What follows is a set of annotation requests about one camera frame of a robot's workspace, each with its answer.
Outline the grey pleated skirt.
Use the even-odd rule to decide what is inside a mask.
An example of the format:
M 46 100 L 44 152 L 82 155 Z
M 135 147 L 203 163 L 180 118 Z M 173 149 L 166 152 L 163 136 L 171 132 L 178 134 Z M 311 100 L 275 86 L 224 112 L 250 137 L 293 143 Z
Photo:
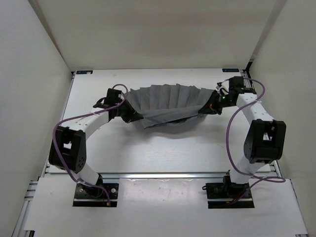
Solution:
M 143 118 L 144 128 L 183 123 L 201 115 L 200 109 L 210 99 L 213 89 L 197 88 L 180 84 L 151 85 L 131 89 L 127 101 Z

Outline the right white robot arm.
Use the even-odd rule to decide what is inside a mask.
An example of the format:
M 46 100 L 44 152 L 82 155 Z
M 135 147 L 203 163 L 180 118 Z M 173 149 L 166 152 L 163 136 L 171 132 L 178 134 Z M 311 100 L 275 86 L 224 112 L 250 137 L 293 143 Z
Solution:
M 233 90 L 224 95 L 213 92 L 199 111 L 202 114 L 220 114 L 223 108 L 237 107 L 228 122 L 225 137 L 227 155 L 233 168 L 229 171 L 230 180 L 222 184 L 222 193 L 230 198 L 239 192 L 239 184 L 248 183 L 251 177 L 268 182 L 283 182 L 277 177 L 263 178 L 255 175 L 264 165 L 281 158 L 286 133 L 285 122 L 275 120 L 261 104 L 262 96 L 241 90 Z M 243 145 L 243 157 L 234 163 L 230 151 L 230 129 L 239 112 L 247 119 L 249 130 Z

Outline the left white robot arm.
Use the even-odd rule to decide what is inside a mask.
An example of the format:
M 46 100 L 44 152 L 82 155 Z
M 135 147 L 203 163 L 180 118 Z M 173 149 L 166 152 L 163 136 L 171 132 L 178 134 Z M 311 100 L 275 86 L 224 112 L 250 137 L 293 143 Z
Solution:
M 104 186 L 100 175 L 86 163 L 86 141 L 115 117 L 121 117 L 126 123 L 143 118 L 128 101 L 104 97 L 96 102 L 89 114 L 74 118 L 75 122 L 69 126 L 58 125 L 53 131 L 49 163 L 67 171 L 75 182 L 87 185 L 86 191 L 93 198 L 102 195 Z

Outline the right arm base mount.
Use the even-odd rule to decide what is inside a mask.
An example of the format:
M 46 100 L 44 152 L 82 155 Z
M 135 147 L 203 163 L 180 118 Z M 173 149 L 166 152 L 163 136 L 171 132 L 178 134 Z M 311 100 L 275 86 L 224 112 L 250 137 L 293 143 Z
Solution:
M 202 190 L 206 191 L 208 209 L 255 207 L 249 184 L 233 183 L 229 175 L 221 183 L 206 183 Z

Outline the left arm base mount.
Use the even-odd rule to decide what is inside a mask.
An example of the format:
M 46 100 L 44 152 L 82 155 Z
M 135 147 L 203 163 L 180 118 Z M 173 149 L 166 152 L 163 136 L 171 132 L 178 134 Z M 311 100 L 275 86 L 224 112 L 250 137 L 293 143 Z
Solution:
M 108 195 L 98 188 L 91 188 L 78 183 L 75 188 L 73 207 L 117 207 L 119 183 L 105 183 L 102 187 Z

